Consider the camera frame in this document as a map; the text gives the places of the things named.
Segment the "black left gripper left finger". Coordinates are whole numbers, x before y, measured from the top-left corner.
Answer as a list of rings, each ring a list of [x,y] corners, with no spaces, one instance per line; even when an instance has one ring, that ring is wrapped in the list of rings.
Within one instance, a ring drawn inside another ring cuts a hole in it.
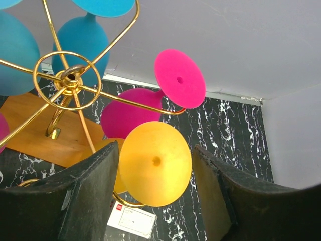
[[[117,142],[27,187],[1,190],[1,240],[103,240],[119,160]]]

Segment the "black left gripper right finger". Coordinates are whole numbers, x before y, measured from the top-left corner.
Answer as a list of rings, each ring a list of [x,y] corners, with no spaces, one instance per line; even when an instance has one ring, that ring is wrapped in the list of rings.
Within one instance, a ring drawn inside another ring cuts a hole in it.
[[[192,161],[208,240],[320,240],[320,185],[277,185],[199,145]]]

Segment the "yellow wine glass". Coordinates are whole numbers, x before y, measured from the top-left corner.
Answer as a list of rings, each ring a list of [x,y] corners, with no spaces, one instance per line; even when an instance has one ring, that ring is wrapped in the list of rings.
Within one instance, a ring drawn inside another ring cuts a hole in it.
[[[192,157],[182,134],[173,126],[151,121],[118,138],[118,175],[124,190],[136,200],[113,197],[128,207],[161,207],[176,201],[186,190],[192,173]]]

